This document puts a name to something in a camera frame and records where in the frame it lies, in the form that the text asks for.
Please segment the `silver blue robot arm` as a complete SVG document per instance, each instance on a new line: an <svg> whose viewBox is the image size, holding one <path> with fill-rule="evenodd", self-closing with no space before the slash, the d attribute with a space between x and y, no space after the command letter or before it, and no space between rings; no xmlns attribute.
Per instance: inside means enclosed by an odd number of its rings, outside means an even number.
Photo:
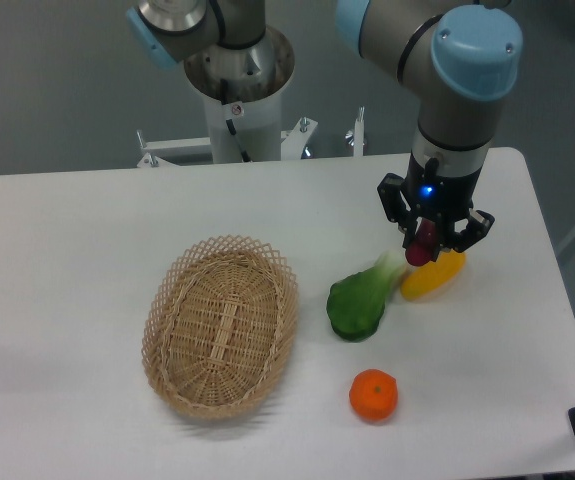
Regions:
<svg viewBox="0 0 575 480"><path fill-rule="evenodd" d="M155 64L182 65L204 96L215 162L279 157L279 96L295 62L264 2L141 1L126 19ZM520 27L501 1L340 1L336 28L421 103L406 174L378 187L407 261L466 251L494 222L472 196L517 80Z"/></svg>

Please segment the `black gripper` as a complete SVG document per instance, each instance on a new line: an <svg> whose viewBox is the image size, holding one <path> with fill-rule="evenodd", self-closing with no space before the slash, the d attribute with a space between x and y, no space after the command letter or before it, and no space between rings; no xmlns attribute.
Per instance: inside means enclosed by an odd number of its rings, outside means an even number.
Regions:
<svg viewBox="0 0 575 480"><path fill-rule="evenodd" d="M385 175L377 187L378 196L387 220L397 224L404 234L402 246L408 256L420 251L417 241L420 218L435 221L433 262L442 252L463 253L487 236L495 217L472 209L472 197L480 174L481 169L478 169L463 177L435 174L427 180L424 167L411 154L405 180L393 173ZM457 231L456 223L465 220L464 229Z"/></svg>

